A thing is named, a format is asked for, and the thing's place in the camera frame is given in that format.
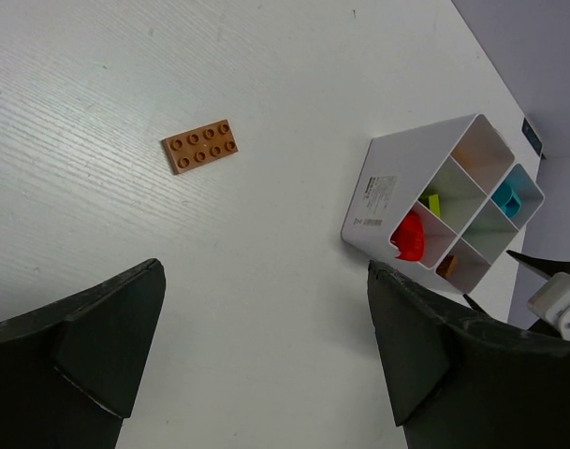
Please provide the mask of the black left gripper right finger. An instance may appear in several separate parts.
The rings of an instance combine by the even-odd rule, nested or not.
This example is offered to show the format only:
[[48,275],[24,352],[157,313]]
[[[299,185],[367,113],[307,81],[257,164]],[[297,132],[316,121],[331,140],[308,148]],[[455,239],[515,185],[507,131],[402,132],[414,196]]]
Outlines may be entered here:
[[411,448],[570,448],[570,341],[471,310],[368,266],[395,424]]

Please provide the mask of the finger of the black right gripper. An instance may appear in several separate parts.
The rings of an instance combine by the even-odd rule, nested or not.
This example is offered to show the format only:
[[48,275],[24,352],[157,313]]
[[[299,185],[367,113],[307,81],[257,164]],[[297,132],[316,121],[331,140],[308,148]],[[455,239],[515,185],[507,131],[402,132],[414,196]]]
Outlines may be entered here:
[[519,264],[522,264],[530,271],[537,273],[545,279],[550,279],[557,273],[566,273],[570,275],[570,262],[568,261],[547,260],[518,253],[513,250],[507,250],[506,253]]

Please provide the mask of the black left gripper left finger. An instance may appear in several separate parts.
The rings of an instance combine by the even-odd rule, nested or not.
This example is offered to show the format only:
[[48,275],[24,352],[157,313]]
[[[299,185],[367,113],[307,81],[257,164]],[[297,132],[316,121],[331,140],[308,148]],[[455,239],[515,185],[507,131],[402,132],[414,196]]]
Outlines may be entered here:
[[166,292],[148,259],[0,322],[0,448],[113,448],[133,412]]

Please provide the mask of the teal rounded lego brick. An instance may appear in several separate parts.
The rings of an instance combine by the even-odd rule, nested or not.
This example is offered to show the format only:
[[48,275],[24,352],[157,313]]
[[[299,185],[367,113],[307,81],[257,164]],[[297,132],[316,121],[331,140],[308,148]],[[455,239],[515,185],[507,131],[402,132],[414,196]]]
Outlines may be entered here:
[[507,218],[515,217],[522,209],[522,200],[511,184],[503,181],[491,197]]

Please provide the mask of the lime green lego brick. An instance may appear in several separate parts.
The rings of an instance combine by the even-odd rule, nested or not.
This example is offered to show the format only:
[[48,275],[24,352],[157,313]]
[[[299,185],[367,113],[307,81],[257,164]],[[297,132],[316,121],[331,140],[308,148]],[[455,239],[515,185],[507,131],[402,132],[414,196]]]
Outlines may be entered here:
[[442,217],[440,196],[438,194],[426,194],[421,196],[419,201],[436,217]]

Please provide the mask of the red flower lego piece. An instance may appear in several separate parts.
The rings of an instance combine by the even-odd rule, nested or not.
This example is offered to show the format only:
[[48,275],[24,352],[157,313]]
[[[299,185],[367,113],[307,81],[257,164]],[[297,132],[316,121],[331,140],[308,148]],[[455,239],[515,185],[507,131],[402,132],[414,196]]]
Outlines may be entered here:
[[425,253],[425,233],[420,216],[410,210],[390,237],[397,259],[418,262]]

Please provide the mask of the brown 2x4 lego plate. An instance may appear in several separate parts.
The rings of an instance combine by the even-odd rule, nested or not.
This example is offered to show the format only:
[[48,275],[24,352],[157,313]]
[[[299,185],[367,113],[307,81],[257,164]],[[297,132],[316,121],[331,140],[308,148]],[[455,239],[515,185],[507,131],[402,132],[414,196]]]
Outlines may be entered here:
[[239,150],[228,120],[164,138],[161,143],[175,175],[220,160]]

